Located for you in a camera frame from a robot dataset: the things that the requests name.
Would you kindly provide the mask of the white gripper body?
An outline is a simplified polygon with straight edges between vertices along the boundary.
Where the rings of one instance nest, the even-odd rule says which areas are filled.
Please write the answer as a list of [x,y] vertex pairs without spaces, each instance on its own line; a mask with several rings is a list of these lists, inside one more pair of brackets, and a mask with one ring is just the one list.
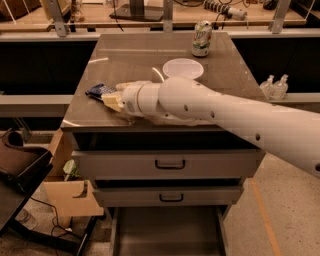
[[122,91],[122,104],[124,110],[132,116],[143,117],[144,114],[139,108],[138,96],[142,87],[129,87]]

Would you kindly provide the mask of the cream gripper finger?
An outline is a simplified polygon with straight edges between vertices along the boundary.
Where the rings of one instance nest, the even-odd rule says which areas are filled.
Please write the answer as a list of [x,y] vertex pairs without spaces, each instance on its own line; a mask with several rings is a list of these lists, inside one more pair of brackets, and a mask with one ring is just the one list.
[[123,109],[121,93],[118,91],[103,94],[102,101],[108,108],[114,111],[121,112]]
[[116,84],[115,88],[117,91],[124,91],[127,88],[133,88],[133,87],[142,87],[145,84],[151,83],[151,81],[131,81],[131,82],[123,82],[123,83],[118,83]]

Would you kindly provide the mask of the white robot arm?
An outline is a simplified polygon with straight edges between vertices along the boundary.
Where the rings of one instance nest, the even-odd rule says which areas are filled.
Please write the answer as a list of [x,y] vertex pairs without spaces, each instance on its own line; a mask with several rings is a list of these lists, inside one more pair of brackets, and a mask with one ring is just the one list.
[[320,175],[320,114],[216,92],[184,77],[118,84],[103,103],[153,122],[214,123],[315,176]]

